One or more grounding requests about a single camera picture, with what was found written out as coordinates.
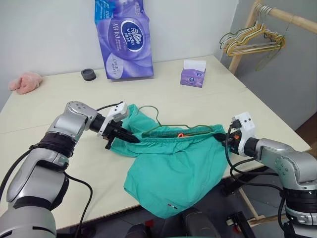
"tissue package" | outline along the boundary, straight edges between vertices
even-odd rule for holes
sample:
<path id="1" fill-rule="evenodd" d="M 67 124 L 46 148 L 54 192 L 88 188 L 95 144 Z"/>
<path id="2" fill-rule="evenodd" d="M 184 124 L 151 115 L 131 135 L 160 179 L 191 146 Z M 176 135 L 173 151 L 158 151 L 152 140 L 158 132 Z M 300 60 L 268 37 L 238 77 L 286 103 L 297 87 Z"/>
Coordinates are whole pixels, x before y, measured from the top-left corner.
<path id="1" fill-rule="evenodd" d="M 96 0 L 95 23 L 108 79 L 153 76 L 143 0 Z"/>

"pink cloth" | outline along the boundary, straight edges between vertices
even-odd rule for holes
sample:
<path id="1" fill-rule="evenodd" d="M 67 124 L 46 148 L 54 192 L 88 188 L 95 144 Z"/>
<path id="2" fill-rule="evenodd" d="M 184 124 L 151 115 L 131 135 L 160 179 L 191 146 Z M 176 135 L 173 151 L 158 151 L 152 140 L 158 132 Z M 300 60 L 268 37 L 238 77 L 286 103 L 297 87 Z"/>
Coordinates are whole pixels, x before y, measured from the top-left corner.
<path id="1" fill-rule="evenodd" d="M 42 80 L 42 77 L 37 73 L 25 72 L 21 77 L 9 83 L 9 90 L 25 94 L 39 87 Z"/>

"white tissue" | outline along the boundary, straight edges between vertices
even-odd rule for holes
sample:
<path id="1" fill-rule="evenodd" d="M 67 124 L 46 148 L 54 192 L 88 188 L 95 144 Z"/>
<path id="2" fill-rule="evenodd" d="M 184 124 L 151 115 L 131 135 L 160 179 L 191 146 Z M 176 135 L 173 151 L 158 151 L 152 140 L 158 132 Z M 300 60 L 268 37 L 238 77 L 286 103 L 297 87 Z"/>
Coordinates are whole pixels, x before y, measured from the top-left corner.
<path id="1" fill-rule="evenodd" d="M 184 69 L 195 69 L 201 72 L 206 70 L 206 60 L 184 60 Z"/>

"white table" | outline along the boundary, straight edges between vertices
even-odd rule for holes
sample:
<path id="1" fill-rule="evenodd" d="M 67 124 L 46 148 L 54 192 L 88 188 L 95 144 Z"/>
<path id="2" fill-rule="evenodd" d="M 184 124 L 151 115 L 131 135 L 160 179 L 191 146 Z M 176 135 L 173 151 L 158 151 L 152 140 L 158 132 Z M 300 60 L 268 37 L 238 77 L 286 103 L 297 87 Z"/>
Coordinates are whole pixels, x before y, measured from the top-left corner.
<path id="1" fill-rule="evenodd" d="M 207 60 L 203 88 L 180 85 L 183 60 L 154 64 L 153 79 L 110 82 L 104 70 L 96 70 L 97 79 L 86 82 L 79 72 L 48 76 L 35 91 L 12 93 L 0 113 L 0 177 L 31 144 L 41 140 L 52 121 L 63 112 L 68 101 L 81 101 L 99 108 L 125 100 L 137 106 L 154 105 L 162 123 L 222 124 L 228 129 L 231 118 L 248 111 L 257 127 L 257 138 L 270 138 L 293 146 L 298 151 L 309 150 L 304 142 L 259 98 L 232 75 L 214 56 Z M 147 109 L 149 116 L 155 112 Z M 137 206 L 139 203 L 123 190 L 126 173 L 134 159 L 105 150 L 106 141 L 91 131 L 84 132 L 70 158 L 67 172 L 88 182 L 94 196 L 84 221 L 94 220 Z M 234 163 L 242 157 L 233 155 Z M 257 162 L 244 164 L 243 170 L 260 167 Z M 227 168 L 224 178 L 229 176 Z M 53 210 L 56 227 L 68 227 L 79 222 L 89 197 L 88 189 L 70 182 L 63 203 Z M 0 215 L 7 204 L 2 198 Z"/>

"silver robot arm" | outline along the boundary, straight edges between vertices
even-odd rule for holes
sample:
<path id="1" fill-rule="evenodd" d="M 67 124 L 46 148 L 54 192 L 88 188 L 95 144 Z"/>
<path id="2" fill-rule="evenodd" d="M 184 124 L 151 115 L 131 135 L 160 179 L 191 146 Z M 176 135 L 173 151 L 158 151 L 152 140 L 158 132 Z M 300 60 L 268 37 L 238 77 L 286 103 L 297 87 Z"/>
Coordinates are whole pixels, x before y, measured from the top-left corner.
<path id="1" fill-rule="evenodd" d="M 111 108 L 106 118 L 83 103 L 67 103 L 8 188 L 8 210 L 0 217 L 0 238 L 56 237 L 51 210 L 62 202 L 67 191 L 69 181 L 63 172 L 80 136 L 90 129 L 108 140 L 107 149 L 115 137 L 137 143 L 138 139 L 121 127 L 127 115 L 125 102 Z"/>
<path id="2" fill-rule="evenodd" d="M 289 233 L 317 238 L 317 160 L 281 142 L 254 138 L 255 125 L 249 113 L 232 121 L 236 131 L 230 135 L 230 151 L 255 157 L 279 175 L 290 220 L 284 227 Z"/>

